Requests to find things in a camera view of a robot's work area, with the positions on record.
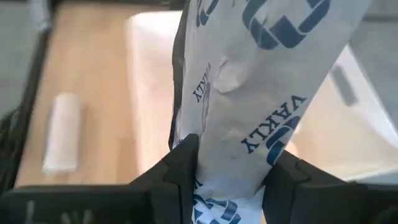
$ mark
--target bag with blue print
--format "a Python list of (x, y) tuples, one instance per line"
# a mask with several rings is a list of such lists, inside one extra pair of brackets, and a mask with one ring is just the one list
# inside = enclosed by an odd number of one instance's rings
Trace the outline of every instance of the bag with blue print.
[(262, 181), (371, 0), (192, 0), (170, 147), (200, 137), (192, 223), (260, 223)]

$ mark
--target light wood countertop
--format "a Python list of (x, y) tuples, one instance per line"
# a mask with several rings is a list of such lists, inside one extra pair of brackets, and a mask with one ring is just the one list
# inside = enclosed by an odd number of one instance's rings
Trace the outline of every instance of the light wood countertop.
[[(125, 22), (160, 8), (130, 4), (63, 4), (55, 19), (16, 187), (50, 184), (122, 184), (137, 176), (127, 87)], [(83, 102), (77, 172), (45, 175), (47, 121), (62, 92)]]

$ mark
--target white paper roll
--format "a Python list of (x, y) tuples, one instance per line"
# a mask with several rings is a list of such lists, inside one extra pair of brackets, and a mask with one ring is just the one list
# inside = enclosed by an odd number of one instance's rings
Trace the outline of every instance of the white paper roll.
[(61, 93), (56, 97), (49, 121), (44, 172), (73, 172), (77, 169), (80, 111), (78, 96)]

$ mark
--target white container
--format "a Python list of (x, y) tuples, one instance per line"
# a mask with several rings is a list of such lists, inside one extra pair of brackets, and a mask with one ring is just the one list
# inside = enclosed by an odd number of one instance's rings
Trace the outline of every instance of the white container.
[[(127, 22), (129, 86), (139, 173), (169, 149), (172, 47), (181, 12), (146, 12)], [(347, 46), (287, 150), (343, 180), (398, 184), (398, 135)]]

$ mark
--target plastic bag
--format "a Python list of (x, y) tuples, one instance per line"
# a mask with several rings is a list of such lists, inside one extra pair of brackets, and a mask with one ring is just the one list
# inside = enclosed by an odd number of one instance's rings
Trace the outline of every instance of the plastic bag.
[(262, 181), (369, 3), (189, 3), (172, 135), (201, 136), (193, 222), (260, 222)]

